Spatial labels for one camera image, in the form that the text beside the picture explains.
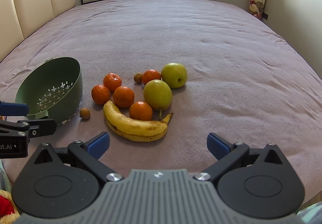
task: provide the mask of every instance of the banana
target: banana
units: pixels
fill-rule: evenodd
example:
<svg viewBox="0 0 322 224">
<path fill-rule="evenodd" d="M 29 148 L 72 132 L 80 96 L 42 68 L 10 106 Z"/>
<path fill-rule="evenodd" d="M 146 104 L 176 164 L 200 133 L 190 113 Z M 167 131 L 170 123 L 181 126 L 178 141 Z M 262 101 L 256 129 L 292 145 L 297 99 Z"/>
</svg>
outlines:
<svg viewBox="0 0 322 224">
<path fill-rule="evenodd" d="M 123 115 L 111 100 L 105 103 L 103 109 L 105 120 L 111 130 L 126 139 L 140 142 L 150 142 L 162 138 L 173 114 L 173 112 L 169 113 L 162 121 L 132 119 Z"/>
</svg>

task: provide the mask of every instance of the wooden floor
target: wooden floor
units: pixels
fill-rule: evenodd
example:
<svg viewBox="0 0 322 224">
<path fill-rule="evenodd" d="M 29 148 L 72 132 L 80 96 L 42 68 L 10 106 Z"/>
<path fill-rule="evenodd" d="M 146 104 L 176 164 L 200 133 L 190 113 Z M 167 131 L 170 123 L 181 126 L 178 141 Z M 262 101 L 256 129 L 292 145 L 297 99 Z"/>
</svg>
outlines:
<svg viewBox="0 0 322 224">
<path fill-rule="evenodd" d="M 304 209 L 304 208 L 306 208 L 306 207 L 309 207 L 309 206 L 311 206 L 311 205 L 313 205 L 313 204 L 315 204 L 315 203 L 318 203 L 318 202 L 320 202 L 320 201 L 322 201 L 322 191 L 321 191 L 320 193 L 316 194 L 316 195 L 315 195 L 312 199 L 310 199 L 308 202 L 304 203 L 304 204 L 301 206 L 300 210 L 302 210 L 302 209 Z"/>
</svg>

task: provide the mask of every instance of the green colander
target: green colander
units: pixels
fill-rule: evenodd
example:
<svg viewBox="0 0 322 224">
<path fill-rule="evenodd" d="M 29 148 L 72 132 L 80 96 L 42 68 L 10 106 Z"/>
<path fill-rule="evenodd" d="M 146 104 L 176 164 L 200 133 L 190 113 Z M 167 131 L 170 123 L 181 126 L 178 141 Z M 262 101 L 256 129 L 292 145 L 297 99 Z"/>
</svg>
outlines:
<svg viewBox="0 0 322 224">
<path fill-rule="evenodd" d="M 76 59 L 46 61 L 21 84 L 16 103 L 29 106 L 28 119 L 50 118 L 60 124 L 77 110 L 83 95 L 82 72 Z"/>
</svg>

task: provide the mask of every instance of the bedspread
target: bedspread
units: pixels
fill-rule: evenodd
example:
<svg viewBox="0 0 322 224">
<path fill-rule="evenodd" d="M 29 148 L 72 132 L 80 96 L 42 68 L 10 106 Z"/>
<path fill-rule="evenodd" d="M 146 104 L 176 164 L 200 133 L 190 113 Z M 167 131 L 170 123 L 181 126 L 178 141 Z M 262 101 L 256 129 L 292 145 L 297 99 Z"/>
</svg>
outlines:
<svg viewBox="0 0 322 224">
<path fill-rule="evenodd" d="M 193 173 L 216 161 L 206 147 L 208 133 L 215 132 L 253 148 L 278 144 L 304 183 L 305 201 L 322 190 L 322 82 L 281 36 L 242 9 L 206 0 L 109 0 L 75 7 L 0 63 L 1 99 L 14 102 L 35 68 L 62 56 L 80 62 L 80 108 L 88 107 L 91 119 L 73 116 L 53 136 L 31 139 L 29 154 L 41 142 L 64 147 L 108 131 L 110 149 L 100 161 L 125 176 L 132 168 Z M 115 135 L 103 107 L 91 99 L 92 87 L 113 72 L 140 101 L 143 87 L 133 75 L 160 71 L 169 62 L 185 65 L 189 79 L 173 90 L 174 115 L 165 137 L 136 143 Z M 11 181 L 27 159 L 4 161 Z"/>
</svg>

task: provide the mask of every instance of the headboard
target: headboard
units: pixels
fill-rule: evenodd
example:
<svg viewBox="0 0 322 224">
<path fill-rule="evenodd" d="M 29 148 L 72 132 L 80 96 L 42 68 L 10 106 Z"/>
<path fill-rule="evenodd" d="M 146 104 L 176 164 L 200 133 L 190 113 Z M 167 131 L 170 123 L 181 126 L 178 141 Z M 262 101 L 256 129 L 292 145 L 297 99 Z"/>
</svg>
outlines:
<svg viewBox="0 0 322 224">
<path fill-rule="evenodd" d="M 0 62 L 36 30 L 73 7 L 75 0 L 0 0 Z"/>
</svg>

